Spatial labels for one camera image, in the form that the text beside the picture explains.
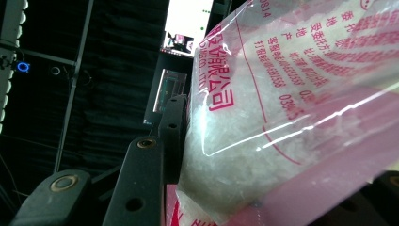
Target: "metal pipe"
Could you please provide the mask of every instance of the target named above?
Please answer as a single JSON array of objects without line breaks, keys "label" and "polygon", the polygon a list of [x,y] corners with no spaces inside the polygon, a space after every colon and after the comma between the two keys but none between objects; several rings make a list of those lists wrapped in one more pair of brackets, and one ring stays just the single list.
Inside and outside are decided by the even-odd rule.
[{"label": "metal pipe", "polygon": [[59,141],[58,151],[56,153],[56,164],[54,166],[54,173],[57,173],[59,171],[59,166],[61,165],[62,152],[64,150],[65,138],[67,136],[68,124],[70,122],[73,98],[74,98],[74,94],[76,91],[77,79],[79,78],[80,66],[82,64],[82,55],[83,55],[83,51],[85,49],[86,37],[88,36],[88,25],[90,24],[90,17],[91,17],[91,11],[93,10],[93,4],[94,4],[94,0],[88,1],[88,10],[86,13],[85,25],[83,27],[83,34],[82,34],[82,38],[80,40],[79,52],[77,55],[75,69],[74,69],[73,78],[72,78],[71,93],[70,93],[70,97],[68,100],[67,110],[65,112],[64,126],[61,131],[61,139]]},{"label": "metal pipe", "polygon": [[63,63],[63,64],[68,64],[68,65],[75,65],[76,62],[69,60],[69,59],[65,59],[65,58],[61,58],[58,56],[51,56],[51,55],[46,55],[43,53],[39,53],[36,51],[32,51],[32,50],[27,50],[27,49],[21,49],[23,51],[24,54],[27,55],[31,55],[31,56],[35,56],[35,57],[40,57],[40,58],[45,58],[45,59],[49,59],[55,62],[59,62],[59,63]]}]

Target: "black metal frame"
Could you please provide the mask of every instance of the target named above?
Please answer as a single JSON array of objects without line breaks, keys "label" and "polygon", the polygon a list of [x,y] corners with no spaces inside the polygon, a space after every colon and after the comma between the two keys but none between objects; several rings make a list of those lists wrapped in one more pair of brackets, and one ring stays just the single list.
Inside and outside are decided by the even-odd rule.
[{"label": "black metal frame", "polygon": [[[158,137],[132,141],[121,167],[93,179],[81,170],[48,177],[25,200],[11,225],[165,225],[165,184],[179,179],[185,106],[185,95],[169,99]],[[54,188],[63,178],[76,178],[75,184]]]}]

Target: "pink printed plastic bag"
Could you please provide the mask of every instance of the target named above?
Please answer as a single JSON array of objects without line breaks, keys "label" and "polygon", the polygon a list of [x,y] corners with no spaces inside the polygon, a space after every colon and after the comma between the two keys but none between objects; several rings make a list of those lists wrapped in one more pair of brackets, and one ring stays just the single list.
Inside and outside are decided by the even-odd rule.
[{"label": "pink printed plastic bag", "polygon": [[397,1],[246,2],[196,50],[172,225],[304,225],[363,186],[399,158],[398,57]]}]

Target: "red chinese text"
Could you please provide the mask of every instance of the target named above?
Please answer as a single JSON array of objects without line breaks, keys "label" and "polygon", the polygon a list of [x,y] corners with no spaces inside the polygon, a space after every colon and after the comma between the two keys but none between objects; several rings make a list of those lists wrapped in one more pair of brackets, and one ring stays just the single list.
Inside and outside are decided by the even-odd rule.
[{"label": "red chinese text", "polygon": [[357,62],[357,63],[379,62],[382,60],[399,58],[399,50],[369,51],[369,52],[351,53],[351,54],[330,52],[325,54],[325,56],[330,59],[334,59],[337,61],[344,61],[344,62]]},{"label": "red chinese text", "polygon": [[290,54],[290,58],[295,65],[305,74],[306,78],[311,81],[317,88],[322,87],[328,83],[329,80],[318,74],[312,67],[308,65],[304,58],[300,57],[298,53]]},{"label": "red chinese text", "polygon": [[217,226],[215,223],[209,223],[209,222],[202,222],[199,219],[195,219],[191,226]]},{"label": "red chinese text", "polygon": [[385,26],[398,25],[399,24],[399,9],[394,11],[385,11],[377,13],[376,15],[367,16],[361,18],[355,27],[351,27],[350,32],[367,30],[372,28],[381,28]]},{"label": "red chinese text", "polygon": [[285,34],[281,34],[282,36],[285,36],[285,38],[287,39],[287,40],[290,40],[291,39],[291,37],[293,36],[293,35],[291,35],[291,33],[290,32],[288,32],[288,33],[285,33]]},{"label": "red chinese text", "polygon": [[326,27],[331,27],[337,23],[337,17],[327,18]]},{"label": "red chinese text", "polygon": [[275,88],[285,87],[286,84],[285,84],[284,80],[282,79],[281,74],[279,74],[279,71],[274,67],[273,63],[270,61],[270,58],[266,54],[266,49],[264,48],[263,41],[261,40],[261,41],[255,42],[254,44],[255,44],[255,49],[256,49],[256,54],[258,56],[258,59],[261,61],[261,63],[267,69],[267,73],[269,74],[274,87]]},{"label": "red chinese text", "polygon": [[343,22],[349,21],[349,20],[353,19],[353,11],[347,11],[347,12],[341,14],[341,17],[343,18]]},{"label": "red chinese text", "polygon": [[305,35],[306,35],[306,32],[307,32],[307,31],[306,31],[306,27],[297,29],[296,36],[297,36],[297,37],[305,36]]},{"label": "red chinese text", "polygon": [[358,31],[358,24],[349,24],[345,26],[347,32]]},{"label": "red chinese text", "polygon": [[341,49],[354,49],[369,46],[399,43],[399,31],[383,32],[375,35],[359,36],[353,39],[337,40],[335,45]]},{"label": "red chinese text", "polygon": [[337,76],[347,76],[353,71],[351,67],[343,67],[326,62],[320,56],[308,56],[309,60],[319,69],[326,73],[332,73]]},{"label": "red chinese text", "polygon": [[322,24],[321,23],[316,23],[311,25],[311,32],[313,31],[319,31],[322,29]]},{"label": "red chinese text", "polygon": [[273,37],[268,40],[268,43],[270,45],[269,47],[273,58],[282,67],[282,69],[290,78],[291,82],[297,86],[305,85],[305,82],[302,80],[296,70],[290,65],[289,62],[285,60],[285,57],[281,54],[281,51],[279,50],[279,40],[276,37]]},{"label": "red chinese text", "polygon": [[227,62],[228,53],[223,48],[221,26],[215,27],[199,48],[198,69],[200,91],[208,89],[212,97],[210,111],[234,105],[233,93],[230,89],[230,68]]},{"label": "red chinese text", "polygon": [[320,29],[314,29],[314,32],[311,34],[311,36],[313,37],[313,41],[314,43],[316,43],[317,47],[319,50],[326,50],[328,51],[330,46],[328,44],[328,41],[325,38],[325,35],[323,33],[322,30]]}]

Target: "white powder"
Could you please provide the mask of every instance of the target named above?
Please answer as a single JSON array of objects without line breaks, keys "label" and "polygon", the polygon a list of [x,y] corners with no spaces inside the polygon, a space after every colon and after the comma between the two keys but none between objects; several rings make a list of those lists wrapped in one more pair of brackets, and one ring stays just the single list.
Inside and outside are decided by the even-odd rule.
[{"label": "white powder", "polygon": [[[287,26],[285,30],[270,28],[275,33],[266,34],[263,29],[267,25],[255,30],[253,27],[242,27],[241,32],[248,31],[247,35],[243,34],[243,37],[246,37],[243,41],[244,50],[241,48],[233,17],[230,16],[224,21],[223,24],[231,22],[222,32],[225,36],[224,49],[231,53],[227,57],[230,84],[225,90],[233,91],[234,105],[211,111],[209,107],[213,105],[213,93],[210,93],[209,87],[198,89],[198,68],[193,70],[191,118],[178,186],[178,195],[183,206],[190,205],[193,201],[215,222],[226,222],[238,210],[258,197],[320,161],[322,156],[326,156],[318,150],[320,145],[336,138],[337,134],[341,137],[361,134],[361,130],[358,129],[359,120],[356,118],[346,118],[345,121],[332,122],[328,128],[318,128],[314,127],[316,120],[313,115],[302,114],[296,121],[288,120],[281,105],[282,95],[291,95],[297,106],[303,106],[300,91],[311,90],[320,94],[323,90],[342,82],[341,78],[323,73],[311,65],[308,56],[303,53],[305,49],[312,47],[316,54],[322,54],[322,50],[317,49],[312,41],[311,32],[302,40],[296,39],[294,42],[285,40],[281,34],[292,32],[294,35],[299,27],[309,28],[312,24],[325,22],[332,16],[340,17],[349,8],[353,9],[355,22],[363,16],[364,11],[355,7],[357,3],[354,2],[356,1],[342,3],[329,14],[315,15],[307,22]],[[252,5],[250,10],[259,7]],[[246,17],[247,22],[257,21],[256,18],[251,18],[251,15],[244,13],[243,17]],[[341,22],[335,28],[323,29],[328,41],[332,43],[331,46],[335,40],[348,37],[345,26],[350,23],[352,22]],[[293,85],[278,62],[273,59],[272,53],[268,51],[268,39],[273,36],[279,37],[282,54],[305,81],[305,85]],[[287,86],[283,89],[275,87],[266,68],[259,61],[254,46],[258,40],[263,40],[268,51],[267,56],[272,59],[286,82]],[[316,72],[330,80],[323,89],[317,89],[307,80],[300,68],[290,59],[289,55],[295,51],[314,67]],[[196,54],[195,65],[198,62],[199,52]],[[187,208],[185,211],[195,216],[192,212],[198,207],[190,207],[189,210]]]}]

